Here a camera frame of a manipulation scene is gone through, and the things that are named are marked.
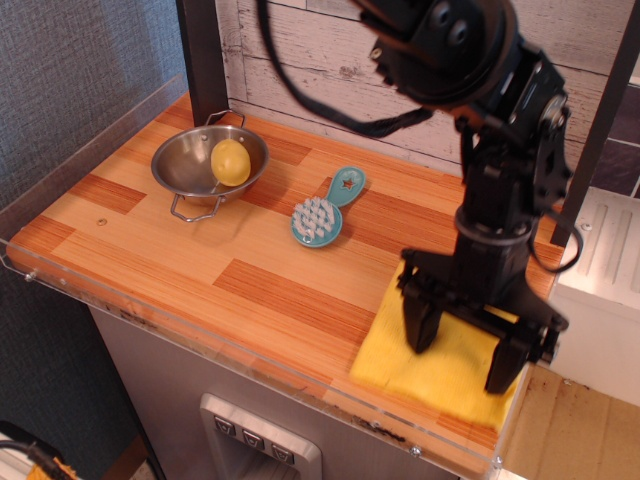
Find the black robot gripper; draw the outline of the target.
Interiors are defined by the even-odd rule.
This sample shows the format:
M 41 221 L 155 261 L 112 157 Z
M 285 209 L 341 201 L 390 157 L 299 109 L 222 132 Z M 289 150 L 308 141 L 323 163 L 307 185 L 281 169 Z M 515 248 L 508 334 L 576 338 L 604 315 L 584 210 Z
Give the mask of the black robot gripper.
M 450 255 L 414 248 L 401 253 L 398 277 L 406 340 L 421 354 L 435 340 L 441 315 L 453 314 L 496 337 L 485 391 L 504 394 L 526 362 L 550 363 L 568 320 L 545 303 L 526 280 L 537 254 L 536 217 L 497 227 L 455 214 L 458 230 Z

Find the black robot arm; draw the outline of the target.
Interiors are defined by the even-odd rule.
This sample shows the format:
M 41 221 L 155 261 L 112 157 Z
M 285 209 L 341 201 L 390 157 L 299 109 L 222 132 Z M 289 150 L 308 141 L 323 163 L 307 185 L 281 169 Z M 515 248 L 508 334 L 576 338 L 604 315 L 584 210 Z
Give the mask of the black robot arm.
M 564 199 L 570 115 L 562 76 L 519 33 L 508 1 L 364 1 L 378 73 L 453 116 L 464 198 L 451 255 L 405 249 L 398 279 L 416 352 L 452 314 L 497 339 L 485 389 L 502 394 L 528 362 L 551 361 L 567 320 L 529 287 L 539 222 Z

